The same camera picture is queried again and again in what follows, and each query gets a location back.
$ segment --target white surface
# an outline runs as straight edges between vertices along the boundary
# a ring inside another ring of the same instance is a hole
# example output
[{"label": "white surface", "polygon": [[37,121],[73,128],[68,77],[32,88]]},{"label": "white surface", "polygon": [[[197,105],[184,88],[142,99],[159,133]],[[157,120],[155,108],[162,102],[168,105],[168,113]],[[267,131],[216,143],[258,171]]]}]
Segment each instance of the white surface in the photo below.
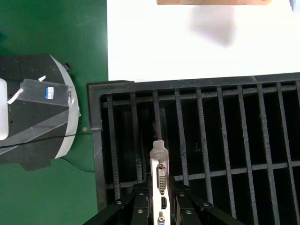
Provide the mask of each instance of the white surface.
[{"label": "white surface", "polygon": [[[66,71],[66,69],[55,58],[52,57],[52,59],[54,60],[54,62],[56,63],[58,69],[60,70],[62,78],[64,79],[65,84],[72,87],[75,90],[75,86],[73,84],[73,81],[71,80],[71,77],[68,74],[68,72]],[[79,119],[79,115],[80,115],[78,98],[77,98],[76,92],[73,93],[73,95],[74,95],[74,102],[69,107],[69,118],[68,118],[68,123],[67,123],[66,135],[76,134],[77,126],[78,126],[78,119]],[[66,155],[69,152],[74,139],[75,139],[75,136],[65,137],[64,140],[62,141],[60,150],[58,151],[55,158],[60,158],[64,155]]]},{"label": "white surface", "polygon": [[109,0],[109,80],[154,81],[300,72],[300,15],[267,6]]},{"label": "white surface", "polygon": [[0,78],[0,141],[8,137],[8,88]]}]

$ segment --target white label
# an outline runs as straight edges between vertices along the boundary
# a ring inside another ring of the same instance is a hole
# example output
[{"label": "white label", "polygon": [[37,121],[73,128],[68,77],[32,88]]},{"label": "white label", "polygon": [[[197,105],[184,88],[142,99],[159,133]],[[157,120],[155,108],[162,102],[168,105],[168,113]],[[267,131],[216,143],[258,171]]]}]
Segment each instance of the white label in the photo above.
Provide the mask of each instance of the white label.
[{"label": "white label", "polygon": [[54,87],[46,88],[46,99],[53,99],[54,97]]}]

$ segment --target green mat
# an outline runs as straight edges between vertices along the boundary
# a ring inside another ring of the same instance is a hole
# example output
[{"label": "green mat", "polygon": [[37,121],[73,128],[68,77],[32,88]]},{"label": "green mat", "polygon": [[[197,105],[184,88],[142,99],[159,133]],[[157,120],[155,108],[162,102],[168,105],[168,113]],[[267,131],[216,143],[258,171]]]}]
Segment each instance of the green mat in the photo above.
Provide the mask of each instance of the green mat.
[{"label": "green mat", "polygon": [[[0,55],[49,53],[72,66],[82,117],[89,130],[86,83],[107,80],[104,0],[1,0]],[[68,158],[94,168],[91,136],[78,136]],[[1,225],[77,225],[97,212],[95,175],[61,159],[26,172],[0,165]]]}]

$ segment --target black grid rack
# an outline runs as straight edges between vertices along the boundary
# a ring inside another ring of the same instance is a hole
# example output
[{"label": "black grid rack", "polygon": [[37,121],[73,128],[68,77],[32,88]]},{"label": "black grid rack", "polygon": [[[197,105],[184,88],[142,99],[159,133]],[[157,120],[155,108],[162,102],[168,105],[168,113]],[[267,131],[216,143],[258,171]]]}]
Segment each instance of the black grid rack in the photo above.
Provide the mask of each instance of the black grid rack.
[{"label": "black grid rack", "polygon": [[141,183],[156,139],[170,174],[245,224],[300,224],[300,73],[89,84],[98,209]]}]

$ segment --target dvi port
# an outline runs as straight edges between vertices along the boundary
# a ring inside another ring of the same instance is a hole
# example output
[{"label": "dvi port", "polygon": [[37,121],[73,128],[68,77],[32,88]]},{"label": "dvi port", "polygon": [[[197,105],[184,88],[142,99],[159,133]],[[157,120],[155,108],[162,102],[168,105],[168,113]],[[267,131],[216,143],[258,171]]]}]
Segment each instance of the dvi port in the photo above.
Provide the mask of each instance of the dvi port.
[{"label": "dvi port", "polygon": [[165,194],[166,185],[166,167],[163,161],[159,161],[157,166],[157,187],[161,195]]}]

